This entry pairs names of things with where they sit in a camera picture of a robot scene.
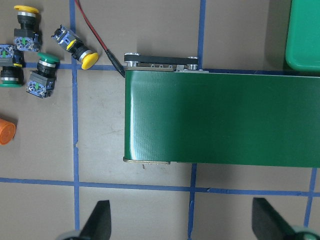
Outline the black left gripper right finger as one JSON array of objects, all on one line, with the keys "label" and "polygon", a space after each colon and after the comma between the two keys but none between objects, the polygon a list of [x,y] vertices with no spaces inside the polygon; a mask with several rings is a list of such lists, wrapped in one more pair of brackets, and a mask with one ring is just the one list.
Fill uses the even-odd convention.
[{"label": "black left gripper right finger", "polygon": [[258,240],[294,240],[296,232],[262,197],[252,200],[251,227]]}]

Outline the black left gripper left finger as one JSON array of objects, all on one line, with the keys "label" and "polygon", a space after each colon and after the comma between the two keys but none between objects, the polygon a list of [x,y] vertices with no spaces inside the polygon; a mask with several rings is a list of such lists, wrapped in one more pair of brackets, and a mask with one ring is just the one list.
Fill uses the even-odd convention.
[{"label": "black left gripper left finger", "polygon": [[112,233],[109,200],[100,200],[79,234],[80,240],[109,240]]}]

